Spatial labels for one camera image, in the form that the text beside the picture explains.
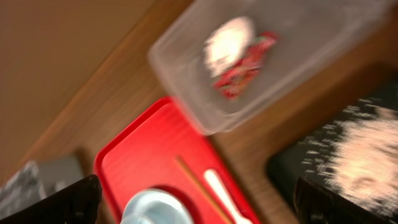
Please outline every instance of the wooden surface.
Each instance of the wooden surface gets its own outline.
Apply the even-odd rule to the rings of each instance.
[[[158,0],[15,169],[28,159],[44,161],[76,153],[85,172],[91,172],[95,154],[166,95],[146,53],[189,3]],[[386,79],[389,67],[370,65],[378,61],[398,65],[394,58],[398,55],[397,39],[395,11],[392,22],[380,32],[291,94],[234,131],[209,137],[264,223],[297,223],[264,175],[268,158]]]
[[[0,176],[155,0],[0,0]]]

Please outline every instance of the wooden table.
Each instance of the wooden table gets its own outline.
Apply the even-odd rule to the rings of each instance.
[[[28,159],[44,161],[75,153],[90,173],[96,153],[167,95],[146,53],[189,4],[190,0],[158,0],[15,168]],[[357,71],[379,61],[398,65],[397,39],[395,10],[392,22],[380,32],[291,94],[234,131],[209,137],[264,223],[297,222],[264,175],[268,158],[385,79],[391,73],[388,66]]]

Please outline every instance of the red food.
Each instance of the red food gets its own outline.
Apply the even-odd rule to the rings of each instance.
[[[244,57],[232,68],[218,77],[213,86],[229,99],[237,99],[257,76],[262,67],[266,52],[277,42],[277,36],[265,32],[257,37],[254,44],[248,47]]]

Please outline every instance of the gray object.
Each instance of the gray object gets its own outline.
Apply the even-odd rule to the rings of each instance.
[[[46,197],[39,168],[28,162],[0,190],[0,219],[27,208]]]
[[[0,189],[0,219],[19,212],[83,178],[76,158],[28,162]]]

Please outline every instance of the beige wall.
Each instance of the beige wall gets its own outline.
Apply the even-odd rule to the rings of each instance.
[[[0,0],[1,171],[24,155],[154,1]]]

